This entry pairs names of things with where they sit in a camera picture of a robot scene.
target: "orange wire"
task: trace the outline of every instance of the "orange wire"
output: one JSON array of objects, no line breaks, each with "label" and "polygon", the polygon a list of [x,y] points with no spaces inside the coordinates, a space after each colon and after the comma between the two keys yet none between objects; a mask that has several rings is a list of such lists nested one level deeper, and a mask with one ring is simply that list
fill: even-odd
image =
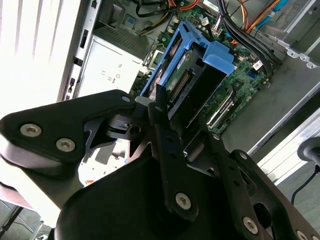
[{"label": "orange wire", "polygon": [[252,29],[261,21],[262,18],[265,17],[267,12],[269,12],[280,0],[275,0],[272,4],[270,4],[269,7],[267,7],[261,14],[260,16],[250,25],[250,27],[247,29],[247,33],[250,33]]},{"label": "orange wire", "polygon": [[180,7],[180,10],[182,10],[182,11],[190,10],[190,9],[194,8],[198,4],[198,2],[199,2],[199,0],[194,0],[189,5]]}]

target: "screw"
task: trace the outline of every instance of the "screw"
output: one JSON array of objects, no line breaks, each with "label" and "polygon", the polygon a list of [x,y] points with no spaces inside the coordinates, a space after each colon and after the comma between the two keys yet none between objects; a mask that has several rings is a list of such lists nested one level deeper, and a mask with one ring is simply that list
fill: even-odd
[{"label": "screw", "polygon": [[69,138],[60,138],[55,143],[56,147],[62,152],[72,152],[76,148],[76,144]]},{"label": "screw", "polygon": [[248,229],[250,233],[255,235],[258,234],[258,227],[250,217],[245,216],[242,221],[245,228]]},{"label": "screw", "polygon": [[300,240],[308,240],[308,238],[306,237],[306,235],[304,235],[304,233],[302,231],[297,230],[296,234],[298,235]]},{"label": "screw", "polygon": [[191,201],[189,197],[182,192],[175,195],[175,201],[184,210],[189,210],[191,208]]},{"label": "screw", "polygon": [[28,123],[20,127],[20,133],[27,137],[37,137],[42,133],[41,127],[38,125]]},{"label": "screw", "polygon": [[213,136],[213,138],[215,139],[215,140],[220,140],[220,137],[217,135],[217,134],[212,134],[212,136]]},{"label": "screw", "polygon": [[243,159],[247,159],[247,156],[246,156],[243,152],[240,152],[240,156],[241,156]]},{"label": "screw", "polygon": [[157,109],[158,111],[162,112],[162,108],[159,106],[155,106],[155,109]]},{"label": "screw", "polygon": [[123,96],[123,97],[122,97],[122,100],[124,100],[124,101],[126,101],[126,102],[128,102],[128,103],[130,102],[130,98],[128,98],[127,96]]}]

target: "black metal arm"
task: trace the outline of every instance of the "black metal arm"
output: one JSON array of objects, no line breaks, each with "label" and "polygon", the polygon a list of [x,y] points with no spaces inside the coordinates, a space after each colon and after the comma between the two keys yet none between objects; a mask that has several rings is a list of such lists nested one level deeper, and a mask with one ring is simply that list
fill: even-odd
[{"label": "black metal arm", "polygon": [[130,163],[70,198],[56,239],[320,239],[250,156],[227,152],[201,116],[173,131],[166,89],[156,94],[145,106],[112,90],[0,121],[2,157],[57,181],[85,154],[130,140]]}]

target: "cable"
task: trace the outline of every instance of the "cable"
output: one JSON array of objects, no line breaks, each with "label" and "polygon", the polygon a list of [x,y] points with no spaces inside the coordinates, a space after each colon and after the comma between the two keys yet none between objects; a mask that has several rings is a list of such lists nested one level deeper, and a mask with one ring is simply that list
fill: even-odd
[{"label": "cable", "polygon": [[[134,2],[135,4],[138,4],[139,1],[137,0],[131,0],[132,2]],[[143,2],[142,5],[143,6],[150,6],[150,5],[161,5],[161,4],[165,4],[165,1],[151,1],[151,2]]]},{"label": "cable", "polygon": [[270,51],[263,43],[253,38],[251,35],[245,33],[240,29],[230,18],[227,13],[227,8],[223,0],[217,0],[217,5],[219,12],[223,17],[224,25],[226,26],[230,35],[239,43],[250,49],[255,53],[258,58],[261,60],[265,70],[266,76],[269,77],[273,73],[274,66],[277,65],[277,62],[280,62],[279,59]]},{"label": "cable", "polygon": [[[169,1],[170,1],[171,5],[172,5],[173,7],[176,7],[176,6],[177,6],[174,0],[169,0]],[[190,10],[190,9],[194,8],[198,3],[199,3],[199,0],[194,0],[194,1],[193,1],[192,3],[190,3],[189,5],[187,5],[187,6],[182,6],[182,7],[180,7],[179,9],[180,9],[181,11]]]},{"label": "cable", "polygon": [[[9,209],[9,210],[12,210],[7,204],[5,204],[3,201],[0,201],[7,209]],[[30,229],[32,229],[32,227],[31,226],[29,226],[29,224],[25,221],[25,220],[23,220],[20,216],[18,216],[18,218],[23,222],[23,224],[25,224],[26,226],[28,226],[29,227],[29,230]]]},{"label": "cable", "polygon": [[266,16],[266,14],[274,8],[281,0],[274,0],[270,3],[265,9],[261,10],[253,19],[252,24],[250,24],[249,28],[247,29],[247,33],[250,33],[252,29]]},{"label": "cable", "polygon": [[296,195],[297,193],[299,193],[302,189],[305,188],[305,186],[308,185],[308,183],[311,182],[311,180],[318,174],[320,173],[320,167],[318,165],[315,165],[314,167],[314,171],[312,173],[312,175],[304,182],[304,184],[302,184],[297,190],[295,190],[292,194],[292,197],[291,197],[291,203],[292,205],[295,204],[295,198],[296,198]]},{"label": "cable", "polygon": [[241,38],[243,38],[242,41],[248,41],[250,45],[253,45],[257,49],[257,51],[260,51],[263,55],[266,56],[267,59],[272,62],[273,65],[277,66],[281,64],[281,61],[275,56],[275,54],[261,41],[254,38],[250,34],[245,33],[242,31],[230,18],[230,16],[226,13],[226,6],[222,0],[217,0],[218,5],[223,8],[223,14],[224,14],[224,23],[228,24],[231,27],[232,31],[235,31],[237,34],[240,35]]},{"label": "cable", "polygon": [[190,10],[190,9],[194,8],[198,4],[198,2],[199,2],[199,0],[194,0],[189,5],[180,7],[180,10],[182,10],[182,11]]},{"label": "cable", "polygon": [[160,17],[160,19],[158,19],[155,23],[153,23],[151,26],[147,26],[146,28],[142,29],[138,35],[139,36],[144,36],[147,35],[149,33],[151,33],[152,31],[155,30],[155,28],[157,28],[158,26],[160,26],[161,24],[163,24],[167,18],[170,16],[170,14],[167,12],[165,13],[162,17]]},{"label": "cable", "polygon": [[230,17],[232,17],[232,16],[239,10],[239,8],[241,8],[241,5],[238,6],[238,7],[230,14]]},{"label": "cable", "polygon": [[138,4],[136,5],[136,8],[135,8],[135,13],[140,18],[148,18],[148,17],[152,17],[152,16],[156,16],[156,15],[160,15],[160,14],[165,14],[165,13],[175,12],[176,11],[175,8],[167,7],[166,9],[163,9],[163,10],[158,10],[158,11],[153,11],[153,12],[149,12],[149,13],[140,14],[139,10],[140,10],[141,6],[143,5],[143,2],[144,2],[144,0],[139,0]]},{"label": "cable", "polygon": [[22,224],[22,223],[20,223],[20,222],[14,221],[13,223],[23,226],[25,229],[27,229],[27,230],[28,230],[30,233],[32,233],[32,234],[34,233],[33,231],[31,231],[29,228],[27,228],[24,224]]}]

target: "screw hole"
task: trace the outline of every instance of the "screw hole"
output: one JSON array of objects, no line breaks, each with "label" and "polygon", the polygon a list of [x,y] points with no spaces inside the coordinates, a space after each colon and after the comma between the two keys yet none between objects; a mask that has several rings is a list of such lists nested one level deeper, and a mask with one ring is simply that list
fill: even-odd
[{"label": "screw hole", "polygon": [[174,152],[170,152],[170,156],[173,157],[174,159],[177,159],[177,154],[175,154]]},{"label": "screw hole", "polygon": [[240,183],[238,183],[236,180],[233,180],[233,183],[238,187],[240,186]]},{"label": "screw hole", "polygon": [[132,127],[132,128],[130,129],[130,134],[131,134],[131,135],[136,135],[136,134],[138,134],[138,133],[140,133],[140,132],[141,132],[141,128],[138,127],[138,126],[134,126],[134,127]]},{"label": "screw hole", "polygon": [[28,132],[28,133],[36,133],[36,132],[38,132],[38,130],[35,128],[35,127],[28,127],[27,129],[26,129],[26,131]]}]

